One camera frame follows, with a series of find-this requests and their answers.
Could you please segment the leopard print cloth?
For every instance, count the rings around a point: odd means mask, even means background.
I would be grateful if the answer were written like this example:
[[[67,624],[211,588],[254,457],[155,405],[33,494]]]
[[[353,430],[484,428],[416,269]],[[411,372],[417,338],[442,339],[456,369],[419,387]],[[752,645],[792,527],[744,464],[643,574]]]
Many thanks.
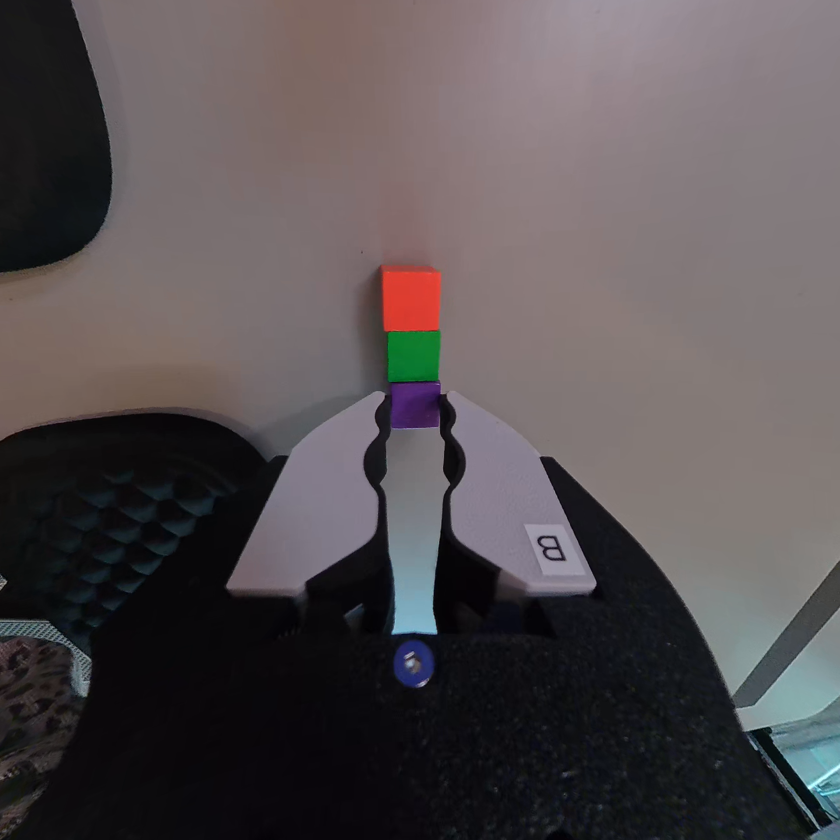
[[[10,838],[46,792],[72,740],[84,699],[66,646],[33,637],[1,643],[1,838]]]

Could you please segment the black rounded pad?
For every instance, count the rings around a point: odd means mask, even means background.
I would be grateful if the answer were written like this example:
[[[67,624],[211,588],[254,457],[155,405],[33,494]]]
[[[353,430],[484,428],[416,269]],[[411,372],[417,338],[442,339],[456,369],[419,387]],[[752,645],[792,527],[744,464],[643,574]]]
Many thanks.
[[[111,199],[109,130],[72,2],[2,1],[2,273],[83,250]]]

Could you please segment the grey mesh chair part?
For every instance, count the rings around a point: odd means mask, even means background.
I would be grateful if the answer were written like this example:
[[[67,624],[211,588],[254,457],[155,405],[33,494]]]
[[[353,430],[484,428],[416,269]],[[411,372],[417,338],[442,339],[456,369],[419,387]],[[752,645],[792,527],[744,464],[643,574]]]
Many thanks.
[[[45,619],[3,619],[1,637],[25,637],[49,642],[67,648],[72,655],[71,685],[79,697],[88,697],[92,662],[91,657],[75,645],[58,628]]]

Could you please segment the red wooden cube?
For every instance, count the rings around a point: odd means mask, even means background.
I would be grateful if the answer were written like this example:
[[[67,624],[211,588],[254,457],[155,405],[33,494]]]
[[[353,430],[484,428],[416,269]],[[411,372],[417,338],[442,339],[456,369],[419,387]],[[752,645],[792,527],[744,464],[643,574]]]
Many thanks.
[[[430,266],[380,267],[383,330],[439,330],[442,274]]]

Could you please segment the black honeycomb cushion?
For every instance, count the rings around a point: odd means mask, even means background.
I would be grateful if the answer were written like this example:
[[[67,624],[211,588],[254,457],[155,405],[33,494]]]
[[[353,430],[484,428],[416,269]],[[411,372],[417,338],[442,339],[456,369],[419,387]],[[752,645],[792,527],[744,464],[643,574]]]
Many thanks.
[[[175,413],[31,427],[1,456],[2,621],[48,622],[88,653],[121,612],[170,621],[224,603],[282,463]]]

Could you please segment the green wooden cube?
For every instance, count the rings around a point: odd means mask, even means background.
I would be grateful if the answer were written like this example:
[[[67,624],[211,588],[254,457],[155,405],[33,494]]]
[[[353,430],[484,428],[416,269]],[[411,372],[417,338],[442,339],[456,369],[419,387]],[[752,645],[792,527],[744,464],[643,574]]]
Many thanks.
[[[437,382],[441,332],[392,331],[386,334],[386,376],[390,383]]]

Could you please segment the grey metal bar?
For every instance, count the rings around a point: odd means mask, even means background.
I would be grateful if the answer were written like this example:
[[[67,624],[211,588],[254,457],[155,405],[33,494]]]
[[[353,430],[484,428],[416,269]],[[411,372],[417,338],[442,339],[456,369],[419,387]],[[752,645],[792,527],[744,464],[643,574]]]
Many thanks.
[[[839,564],[826,574],[732,696],[737,709],[757,704],[839,609]]]

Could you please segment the black metal frame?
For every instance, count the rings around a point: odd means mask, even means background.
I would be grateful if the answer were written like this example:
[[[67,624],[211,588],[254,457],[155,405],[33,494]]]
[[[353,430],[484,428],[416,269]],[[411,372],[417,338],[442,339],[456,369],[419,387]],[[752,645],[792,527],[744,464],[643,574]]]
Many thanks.
[[[759,728],[749,741],[810,838],[839,838],[838,731],[818,737],[809,727]]]

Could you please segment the purple wooden cube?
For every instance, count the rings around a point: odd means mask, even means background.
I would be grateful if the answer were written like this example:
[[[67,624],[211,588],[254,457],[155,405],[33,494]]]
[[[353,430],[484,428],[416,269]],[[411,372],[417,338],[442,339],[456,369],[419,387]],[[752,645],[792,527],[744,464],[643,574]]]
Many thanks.
[[[391,383],[392,429],[439,428],[439,381],[406,381]]]

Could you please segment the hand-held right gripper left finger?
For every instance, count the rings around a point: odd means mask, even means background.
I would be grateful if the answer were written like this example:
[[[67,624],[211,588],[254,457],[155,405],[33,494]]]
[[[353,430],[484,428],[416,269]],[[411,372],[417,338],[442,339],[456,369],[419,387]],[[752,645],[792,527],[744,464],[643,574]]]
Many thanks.
[[[291,450],[227,582],[231,595],[299,596],[307,583],[375,535],[379,498],[364,456],[385,404],[373,392]]]

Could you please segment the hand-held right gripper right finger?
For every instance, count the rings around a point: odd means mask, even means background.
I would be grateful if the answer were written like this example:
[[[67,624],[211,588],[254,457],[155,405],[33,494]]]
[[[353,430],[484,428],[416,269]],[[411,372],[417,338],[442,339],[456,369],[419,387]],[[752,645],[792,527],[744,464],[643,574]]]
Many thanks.
[[[592,595],[592,568],[535,447],[455,391],[444,407],[454,453],[444,535],[489,574],[488,595]]]

